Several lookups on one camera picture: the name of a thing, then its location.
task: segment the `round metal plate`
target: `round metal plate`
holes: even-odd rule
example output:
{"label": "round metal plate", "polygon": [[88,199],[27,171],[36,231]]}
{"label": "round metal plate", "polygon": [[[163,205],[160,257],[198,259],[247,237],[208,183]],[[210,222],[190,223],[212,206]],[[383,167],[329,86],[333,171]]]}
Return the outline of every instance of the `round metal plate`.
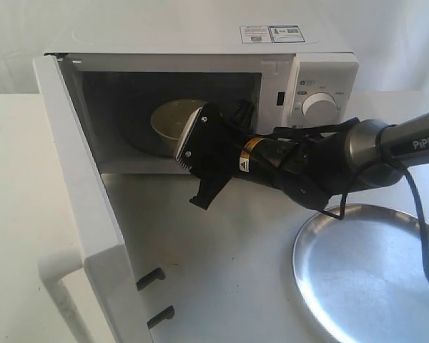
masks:
{"label": "round metal plate", "polygon": [[342,221],[318,214],[299,231],[292,266],[306,305],[337,341],[429,342],[429,285],[409,214],[359,204]]}

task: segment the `sticker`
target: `sticker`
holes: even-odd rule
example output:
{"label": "sticker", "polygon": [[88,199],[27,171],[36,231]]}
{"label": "sticker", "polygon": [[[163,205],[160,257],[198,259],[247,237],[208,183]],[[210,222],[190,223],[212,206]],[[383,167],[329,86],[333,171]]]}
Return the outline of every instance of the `sticker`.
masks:
{"label": "sticker", "polygon": [[[252,151],[254,147],[257,145],[257,143],[259,143],[262,140],[263,138],[258,138],[258,137],[250,139],[245,144],[245,149],[248,151]],[[240,154],[239,169],[241,172],[246,172],[246,173],[250,172],[250,153],[246,151],[242,151],[242,153]]]}
{"label": "sticker", "polygon": [[268,26],[241,26],[242,43],[272,43],[272,37]]}
{"label": "sticker", "polygon": [[302,43],[302,33],[298,25],[272,25],[269,26],[273,43]]}

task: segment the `table surface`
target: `table surface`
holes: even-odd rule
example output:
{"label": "table surface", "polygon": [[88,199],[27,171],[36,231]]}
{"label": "table surface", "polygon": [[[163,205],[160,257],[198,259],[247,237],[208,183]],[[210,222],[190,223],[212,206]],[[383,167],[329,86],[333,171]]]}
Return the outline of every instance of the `table surface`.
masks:
{"label": "table surface", "polygon": [[[427,111],[419,91],[354,92],[347,116],[395,123]],[[429,166],[413,173],[429,222]],[[406,191],[395,208],[414,213]],[[364,194],[358,199],[372,202]],[[73,245],[76,227],[42,99],[0,95],[0,342],[74,341],[36,270],[38,257]],[[113,342],[84,273],[66,283],[96,342]]]}

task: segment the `white backdrop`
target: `white backdrop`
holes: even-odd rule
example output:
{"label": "white backdrop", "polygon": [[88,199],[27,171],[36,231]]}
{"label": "white backdrop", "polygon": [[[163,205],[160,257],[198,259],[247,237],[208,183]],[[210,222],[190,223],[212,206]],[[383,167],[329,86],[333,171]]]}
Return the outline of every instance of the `white backdrop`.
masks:
{"label": "white backdrop", "polygon": [[[32,58],[87,2],[0,0],[0,93],[37,92]],[[429,96],[429,0],[321,2],[360,61],[356,89],[422,89]]]}

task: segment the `microwave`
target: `microwave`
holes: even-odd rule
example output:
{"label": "microwave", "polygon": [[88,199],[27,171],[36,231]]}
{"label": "microwave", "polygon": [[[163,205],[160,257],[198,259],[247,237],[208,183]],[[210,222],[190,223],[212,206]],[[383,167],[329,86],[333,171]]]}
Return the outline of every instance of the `microwave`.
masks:
{"label": "microwave", "polygon": [[226,115],[247,100],[258,134],[338,123],[358,61],[317,1],[97,0],[35,58],[34,70],[79,230],[80,266],[115,339],[138,342],[149,336],[135,288],[143,275],[132,271],[102,175],[185,173],[149,123],[175,99],[213,102]]}

